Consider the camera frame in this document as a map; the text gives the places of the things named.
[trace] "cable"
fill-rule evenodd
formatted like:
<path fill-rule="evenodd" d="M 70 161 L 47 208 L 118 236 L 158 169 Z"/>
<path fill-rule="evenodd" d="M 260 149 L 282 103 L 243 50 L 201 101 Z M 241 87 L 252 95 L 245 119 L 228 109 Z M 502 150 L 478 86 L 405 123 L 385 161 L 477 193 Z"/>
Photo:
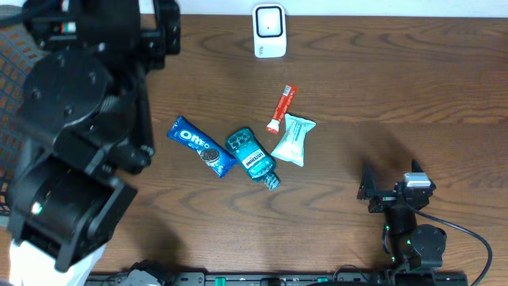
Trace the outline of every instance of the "cable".
<path fill-rule="evenodd" d="M 284 286 L 287 286 L 287 282 L 284 279 L 268 281 L 267 286 L 277 286 L 277 285 L 279 285 L 279 282 L 281 282 L 281 281 L 284 282 Z"/>
<path fill-rule="evenodd" d="M 21 13 L 11 17 L 1 18 L 0 29 L 28 21 L 31 18 L 50 10 L 58 2 L 58 0 L 47 0 L 45 3 L 40 4 L 38 7 L 34 7 L 27 11 L 22 11 Z"/>
<path fill-rule="evenodd" d="M 105 282 L 107 282 L 109 286 L 112 285 L 111 282 L 113 282 L 113 285 L 116 285 L 117 284 L 116 278 L 120 277 L 120 276 L 124 276 L 124 275 L 125 275 L 124 273 L 117 273 L 117 274 L 110 275 L 106 279 L 102 280 L 101 286 L 104 286 Z"/>
<path fill-rule="evenodd" d="M 341 270 L 344 268 L 344 267 L 351 267 L 351 268 L 354 268 L 361 276 L 362 278 L 365 279 L 366 282 L 369 281 L 369 279 L 367 279 L 367 277 L 364 275 L 364 273 L 358 269 L 358 267 L 356 267 L 355 265 L 342 265 L 341 267 L 339 267 L 339 269 L 337 269 L 335 271 L 335 273 L 333 274 L 333 281 L 337 281 L 337 275 L 341 272 Z"/>
<path fill-rule="evenodd" d="M 355 282 L 355 281 L 326 281 L 308 284 L 307 286 L 379 286 L 372 282 Z"/>
<path fill-rule="evenodd" d="M 397 275 L 401 270 L 403 270 L 406 267 L 405 263 L 401 263 L 394 271 L 393 273 L 388 277 L 388 284 L 391 284 L 393 282 L 393 285 L 395 285 L 395 275 Z"/>
<path fill-rule="evenodd" d="M 485 275 L 489 271 L 489 268 L 491 267 L 491 264 L 492 264 L 492 248 L 491 248 L 491 245 L 489 245 L 489 243 L 485 240 L 485 238 L 482 238 L 478 234 L 468 230 L 467 228 L 464 228 L 462 226 L 458 226 L 455 223 L 447 222 L 444 219 L 436 218 L 436 217 L 433 217 L 430 214 L 426 214 L 424 212 L 418 211 L 415 208 L 413 208 L 411 205 L 409 205 L 408 202 L 406 201 L 406 199 L 404 199 L 404 197 L 402 195 L 400 195 L 400 198 L 402 199 L 402 202 L 404 203 L 404 205 L 410 211 L 414 212 L 416 215 L 420 215 L 420 216 L 422 216 L 424 218 L 428 218 L 430 220 L 433 220 L 434 222 L 442 223 L 442 224 L 444 224 L 446 226 L 451 226 L 451 227 L 453 227 L 456 230 L 460 230 L 460 231 L 462 231 L 462 232 L 464 232 L 466 234 L 471 235 L 472 237 L 478 239 L 479 241 L 481 241 L 485 245 L 485 248 L 487 248 L 487 263 L 485 264 L 485 267 L 483 268 L 482 272 L 479 274 L 478 278 L 476 278 L 475 282 L 473 282 L 471 284 L 471 286 L 478 285 L 478 283 L 485 277 Z"/>

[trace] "teal bottle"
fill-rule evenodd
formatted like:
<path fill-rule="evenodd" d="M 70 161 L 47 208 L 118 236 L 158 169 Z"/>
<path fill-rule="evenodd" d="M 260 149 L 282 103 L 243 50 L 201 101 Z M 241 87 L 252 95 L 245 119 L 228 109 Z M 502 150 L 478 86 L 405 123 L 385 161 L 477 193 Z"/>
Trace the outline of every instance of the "teal bottle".
<path fill-rule="evenodd" d="M 225 148 L 241 163 L 254 182 L 264 181 L 270 191 L 279 185 L 275 175 L 275 161 L 264 152 L 249 128 L 238 130 L 225 142 Z"/>

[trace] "wooden table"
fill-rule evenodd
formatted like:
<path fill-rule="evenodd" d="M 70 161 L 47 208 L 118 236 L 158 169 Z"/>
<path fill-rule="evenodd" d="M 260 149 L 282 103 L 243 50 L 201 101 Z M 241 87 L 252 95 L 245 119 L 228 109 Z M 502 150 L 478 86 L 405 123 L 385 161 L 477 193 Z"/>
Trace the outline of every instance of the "wooden table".
<path fill-rule="evenodd" d="M 482 234 L 508 272 L 508 20 L 288 17 L 285 57 L 258 60 L 250 17 L 184 16 L 182 52 L 148 77 L 157 154 L 96 272 L 145 258 L 211 272 L 333 271 L 390 263 L 384 218 L 356 200 L 363 162 L 393 187 L 417 158 L 437 185 L 426 212 Z M 305 166 L 278 161 L 278 191 L 235 167 L 218 179 L 166 138 L 179 115 L 223 144 L 249 126 L 265 131 L 286 83 L 291 113 L 314 120 Z M 418 218 L 419 223 L 429 223 Z M 474 238 L 448 234 L 445 270 L 472 282 L 487 258 Z M 10 236 L 0 233 L 0 261 Z M 7 263 L 0 264 L 7 276 Z"/>

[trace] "bottle cap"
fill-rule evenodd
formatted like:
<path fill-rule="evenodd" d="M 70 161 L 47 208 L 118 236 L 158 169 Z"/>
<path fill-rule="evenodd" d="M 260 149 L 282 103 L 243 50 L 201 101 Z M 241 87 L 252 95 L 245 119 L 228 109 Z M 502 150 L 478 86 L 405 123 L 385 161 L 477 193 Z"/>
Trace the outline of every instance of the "bottle cap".
<path fill-rule="evenodd" d="M 268 190 L 274 191 L 280 185 L 279 178 L 275 173 L 271 172 L 264 178 L 264 184 L 267 185 Z"/>

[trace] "white wrapper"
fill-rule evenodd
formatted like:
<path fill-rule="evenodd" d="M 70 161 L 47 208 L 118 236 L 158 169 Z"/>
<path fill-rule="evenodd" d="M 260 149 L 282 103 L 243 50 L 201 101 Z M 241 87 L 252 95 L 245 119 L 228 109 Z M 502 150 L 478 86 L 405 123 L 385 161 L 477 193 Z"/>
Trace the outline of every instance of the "white wrapper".
<path fill-rule="evenodd" d="M 271 155 L 303 167 L 305 136 L 316 126 L 316 123 L 290 114 L 286 114 L 285 118 L 286 133 Z"/>

